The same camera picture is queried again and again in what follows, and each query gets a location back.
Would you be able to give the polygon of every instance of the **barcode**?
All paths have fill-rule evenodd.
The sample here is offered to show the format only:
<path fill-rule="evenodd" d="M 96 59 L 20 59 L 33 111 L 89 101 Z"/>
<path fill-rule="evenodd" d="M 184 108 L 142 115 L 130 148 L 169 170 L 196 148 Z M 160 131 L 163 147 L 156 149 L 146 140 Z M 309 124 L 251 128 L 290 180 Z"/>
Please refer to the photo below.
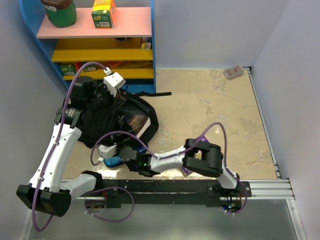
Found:
<path fill-rule="evenodd" d="M 109 25 L 109 23 L 107 22 L 107 21 L 102 21 L 102 22 L 100 22 L 100 26 L 101 27 L 110 27 L 110 25 Z"/>

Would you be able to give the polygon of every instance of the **pink shelf board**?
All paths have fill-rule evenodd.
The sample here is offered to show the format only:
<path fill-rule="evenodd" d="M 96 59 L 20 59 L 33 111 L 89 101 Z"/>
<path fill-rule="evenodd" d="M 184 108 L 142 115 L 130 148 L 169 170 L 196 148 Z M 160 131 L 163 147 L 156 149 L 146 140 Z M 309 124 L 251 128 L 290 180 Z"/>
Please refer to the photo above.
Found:
<path fill-rule="evenodd" d="M 38 39 L 151 37 L 150 7 L 117 7 L 111 29 L 97 29 L 92 8 L 77 8 L 77 21 L 69 27 L 55 27 L 45 16 L 36 35 Z"/>

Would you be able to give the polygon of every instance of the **marble tabletop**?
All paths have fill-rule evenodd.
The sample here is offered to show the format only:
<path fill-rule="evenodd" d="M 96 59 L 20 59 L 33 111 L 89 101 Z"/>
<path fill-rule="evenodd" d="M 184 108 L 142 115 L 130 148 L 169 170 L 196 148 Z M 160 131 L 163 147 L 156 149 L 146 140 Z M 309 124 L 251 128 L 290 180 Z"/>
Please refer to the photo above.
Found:
<path fill-rule="evenodd" d="M 248 73 L 227 80 L 217 69 L 161 69 L 156 73 L 157 92 L 172 96 L 143 97 L 156 110 L 159 130 L 149 143 L 154 153 L 163 153 L 182 146 L 186 139 L 196 138 L 213 122 L 226 128 L 228 166 L 241 179 L 277 179 L 267 138 Z M 206 135 L 213 144 L 224 149 L 219 126 Z M 101 173 L 104 179 L 150 179 L 130 172 L 123 165 L 108 169 L 104 163 L 92 166 L 91 150 L 77 142 L 65 168 L 63 179 L 74 179 L 85 170 Z M 207 179 L 192 173 L 184 177 L 172 169 L 154 179 Z"/>

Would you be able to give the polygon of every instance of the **green jar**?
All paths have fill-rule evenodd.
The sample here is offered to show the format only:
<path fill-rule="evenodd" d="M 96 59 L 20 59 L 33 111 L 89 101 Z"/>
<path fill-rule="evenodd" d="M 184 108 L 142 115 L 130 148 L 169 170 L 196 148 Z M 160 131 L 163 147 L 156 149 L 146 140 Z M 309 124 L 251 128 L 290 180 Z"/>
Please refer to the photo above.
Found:
<path fill-rule="evenodd" d="M 50 22 L 59 28 L 69 27 L 77 21 L 74 0 L 41 0 Z"/>

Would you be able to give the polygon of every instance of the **wall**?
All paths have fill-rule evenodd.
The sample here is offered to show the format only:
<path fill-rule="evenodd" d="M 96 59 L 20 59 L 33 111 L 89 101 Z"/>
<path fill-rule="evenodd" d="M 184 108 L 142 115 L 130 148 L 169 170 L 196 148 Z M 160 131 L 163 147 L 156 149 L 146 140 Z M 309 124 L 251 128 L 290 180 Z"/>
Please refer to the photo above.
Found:
<path fill-rule="evenodd" d="M 65 89 L 27 32 L 17 0 L 0 1 L 0 23 L 0 234 L 15 240 L 27 211 L 16 190 L 42 160 Z"/>
<path fill-rule="evenodd" d="M 291 0 L 253 66 L 275 158 L 309 240 L 320 236 L 319 12 L 318 0 Z"/>
<path fill-rule="evenodd" d="M 75 0 L 92 7 L 94 0 Z M 115 0 L 118 7 L 150 0 Z M 155 0 L 157 67 L 252 66 L 289 0 Z"/>

